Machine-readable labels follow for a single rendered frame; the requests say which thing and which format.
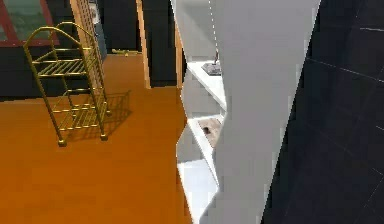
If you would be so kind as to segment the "grey flat tray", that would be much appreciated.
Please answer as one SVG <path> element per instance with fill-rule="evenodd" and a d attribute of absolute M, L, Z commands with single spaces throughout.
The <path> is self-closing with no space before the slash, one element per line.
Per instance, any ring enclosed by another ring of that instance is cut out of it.
<path fill-rule="evenodd" d="M 202 69 L 209 75 L 209 76 L 221 76 L 221 66 L 218 62 L 216 63 L 205 63 L 202 66 Z"/>

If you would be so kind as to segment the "white zigzag shelf unit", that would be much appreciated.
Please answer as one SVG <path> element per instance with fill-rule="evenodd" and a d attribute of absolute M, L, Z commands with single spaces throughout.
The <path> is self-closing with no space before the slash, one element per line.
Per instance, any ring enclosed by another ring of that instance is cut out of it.
<path fill-rule="evenodd" d="M 192 224 L 260 224 L 320 1 L 171 0 L 187 61 L 176 158 Z M 216 62 L 222 75 L 209 76 L 202 66 Z"/>

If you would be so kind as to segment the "red framed window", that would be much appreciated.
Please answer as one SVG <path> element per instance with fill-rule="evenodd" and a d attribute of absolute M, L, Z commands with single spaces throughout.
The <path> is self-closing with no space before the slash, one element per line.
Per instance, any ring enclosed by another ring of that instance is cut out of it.
<path fill-rule="evenodd" d="M 0 47 L 22 46 L 36 29 L 53 25 L 47 0 L 0 0 Z"/>

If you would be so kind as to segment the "tan wooden door frame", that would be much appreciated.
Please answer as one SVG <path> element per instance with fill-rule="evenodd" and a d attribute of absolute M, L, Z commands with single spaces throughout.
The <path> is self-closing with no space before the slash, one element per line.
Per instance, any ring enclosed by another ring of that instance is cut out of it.
<path fill-rule="evenodd" d="M 171 0 L 135 0 L 144 87 L 182 88 L 185 57 Z"/>

